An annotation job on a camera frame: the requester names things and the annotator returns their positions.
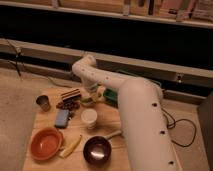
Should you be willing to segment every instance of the wooden table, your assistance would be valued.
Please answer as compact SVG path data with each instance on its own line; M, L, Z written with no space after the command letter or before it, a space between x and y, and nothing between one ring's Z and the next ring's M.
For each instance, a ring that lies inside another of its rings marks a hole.
M79 88L82 95L86 92L83 88ZM41 129L45 127L53 127L55 118L58 112L56 104L61 101L60 94L70 91L71 89L51 89L43 92L48 95L51 109L50 111L43 113L39 111L36 115L34 122L34 128L32 131L32 137ZM24 163L24 171L130 171L128 156L125 148L124 139L121 136L116 136L110 140L112 145L112 154L110 160L103 166L92 166L89 165L83 157L83 147L86 141L95 135L106 135L120 128L120 117L118 110L104 103L104 99L94 106L94 109L98 113L97 127L93 130L88 130L85 125L81 122L80 116L84 107L80 107L75 113L75 116L69 121L69 125L66 129L61 129L65 142L70 142L73 138L78 135L83 135L83 138L79 146L75 151L68 156L66 159L62 159L56 155L52 159L45 162L37 162L31 158L29 148L26 154Z

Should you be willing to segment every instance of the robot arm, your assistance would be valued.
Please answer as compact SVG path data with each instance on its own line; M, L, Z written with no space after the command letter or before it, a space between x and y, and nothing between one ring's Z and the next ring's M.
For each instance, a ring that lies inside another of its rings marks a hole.
M132 171L177 171L177 160L164 123L160 87L141 77L103 71L86 55L73 64L85 89L96 92L97 83L118 93L118 109Z

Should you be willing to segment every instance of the tiled floor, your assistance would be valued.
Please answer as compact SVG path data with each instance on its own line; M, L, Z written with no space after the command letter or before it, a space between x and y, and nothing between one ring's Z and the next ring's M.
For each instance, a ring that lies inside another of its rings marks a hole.
M0 170L21 171L27 143L37 110L35 98L43 90L54 88L47 79L23 74L20 79L15 71L0 68ZM55 79L60 84L79 86L79 83ZM195 142L188 148L174 145L184 171L209 171L196 105L163 100L163 107L176 119L188 118L197 125ZM187 122L179 123L170 131L172 139L188 143L192 127Z

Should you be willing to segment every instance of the white cup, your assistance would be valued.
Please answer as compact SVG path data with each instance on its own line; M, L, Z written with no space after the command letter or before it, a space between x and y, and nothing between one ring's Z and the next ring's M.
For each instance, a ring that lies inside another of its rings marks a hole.
M98 114L94 109L85 109L81 113L81 120L88 129L93 129L96 125Z

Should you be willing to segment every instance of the cable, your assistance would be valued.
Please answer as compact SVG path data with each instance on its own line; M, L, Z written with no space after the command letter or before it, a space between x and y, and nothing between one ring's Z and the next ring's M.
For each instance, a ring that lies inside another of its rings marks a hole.
M15 69L16 69L16 71L17 71L19 77L21 78L21 71L20 71L20 69L19 69L19 67L18 67L18 58L19 58L19 56L21 55L21 52L18 52L18 50L16 49L16 47L15 47L12 43L10 43L10 41L9 41L8 39L6 39L6 38L4 37L3 33L0 33L0 35L1 35L2 38L8 43L8 45L9 45L10 47L12 47L13 51L15 52L16 59L15 59L15 64L13 64L13 66L15 67Z
M23 61L21 61L21 64L22 64L22 66L24 67L24 69L25 69L26 72L31 73L31 74L36 74L36 75L37 75L37 73L34 73L33 71L29 70L29 68L27 68L27 67L25 66L25 64L24 64ZM40 75L40 76L42 76L42 77L44 77L44 78L47 78L53 85L55 85L55 86L57 86L57 87L72 88L72 86L62 85L62 84L56 83L55 81L53 81L53 80L52 80L49 76L47 76L47 75Z
M2 36L3 39L5 39L5 41L8 43L8 45L9 45L10 47L13 48L13 50L14 50L14 52L15 52L15 54L16 54L15 64L14 64L13 62L9 61L9 60L4 60L4 61L7 61L7 62L9 62L10 64L12 64L12 65L15 67L15 69L16 69L16 71L17 71L19 77L21 78L21 77L22 77L22 75L21 75L21 70L20 70L19 67L18 67L18 59L20 59L20 57L21 57L21 51L19 52L19 51L17 50L17 48L16 48L12 43L10 43L10 41L9 41L8 39L6 39L2 33L0 33L0 35ZM31 74L36 74L36 73L30 71L30 70L24 65L24 62L23 62L23 61L21 61L21 64L22 64L22 66L24 67L25 71L27 71L28 73L31 73ZM55 81L53 81L53 80L52 80L49 76L47 76L47 75L41 75L41 76L47 78L47 79L48 79L53 85L55 85L55 86L72 88L71 86L68 86L68 85L62 85L62 84L56 83Z
M196 135L197 135L197 127L196 127L195 123L192 122L189 119L178 119L178 120L175 120L175 118L169 112L167 112L165 109L162 108L162 111L165 113L163 116L166 118L166 122L167 122L166 126L167 126L168 129L174 129L176 127L176 124L178 122L181 122L181 121L189 122L194 127L194 134L193 134L193 137L192 137L192 140L190 141L190 143L188 143L188 144L180 144L179 142L177 142L175 140L171 140L174 144L176 144L176 145L178 145L180 147L184 147L185 148L185 147L191 146L194 143ZM173 121L171 124L169 123L168 116Z

